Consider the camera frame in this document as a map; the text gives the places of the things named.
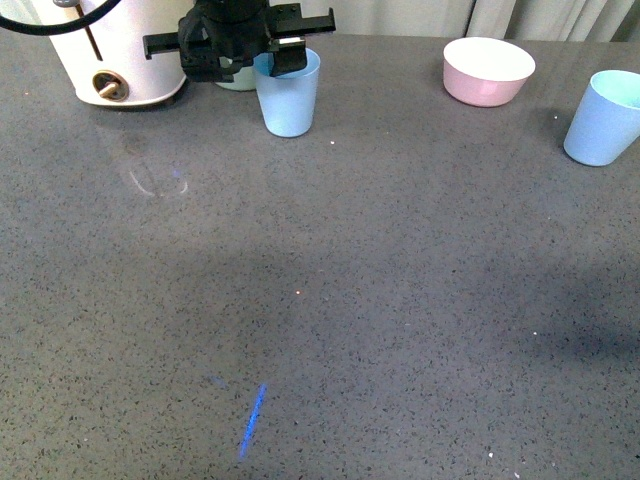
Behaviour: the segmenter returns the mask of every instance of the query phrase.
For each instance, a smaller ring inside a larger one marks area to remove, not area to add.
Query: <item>gray countertop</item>
[[[309,43],[282,139],[215,85],[83,104],[0,32],[0,476],[636,477],[640,145],[561,144],[637,45],[523,42],[534,76],[481,109],[446,39]]]

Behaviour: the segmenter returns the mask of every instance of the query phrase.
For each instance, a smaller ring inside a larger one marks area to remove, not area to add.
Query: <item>pink bowl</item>
[[[444,87],[477,107],[511,101],[535,69],[531,55],[494,38],[460,38],[444,48]]]

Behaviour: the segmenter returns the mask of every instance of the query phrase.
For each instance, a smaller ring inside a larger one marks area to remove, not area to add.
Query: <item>white appliance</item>
[[[27,0],[42,24],[75,20],[77,7],[53,0]],[[80,0],[90,12],[104,0]],[[104,18],[84,30],[49,37],[80,100],[103,106],[140,106],[173,96],[186,76],[179,52],[144,54],[144,35],[173,32],[193,7],[193,0],[122,0]]]

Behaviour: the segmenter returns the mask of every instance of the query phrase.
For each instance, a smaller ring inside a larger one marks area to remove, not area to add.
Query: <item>plastic cup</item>
[[[640,75],[605,70],[591,77],[564,140],[584,165],[613,162],[640,136]]]
[[[279,77],[269,76],[272,54],[263,53],[253,61],[264,123],[279,137],[300,136],[309,131],[313,122],[320,57],[313,50],[306,51],[306,68]]]

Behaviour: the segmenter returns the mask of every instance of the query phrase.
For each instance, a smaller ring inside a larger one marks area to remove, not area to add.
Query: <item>curtain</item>
[[[299,1],[307,16],[333,7],[340,33],[640,41],[640,0]]]
[[[639,30],[639,4],[638,0],[477,0],[467,36],[634,40]]]

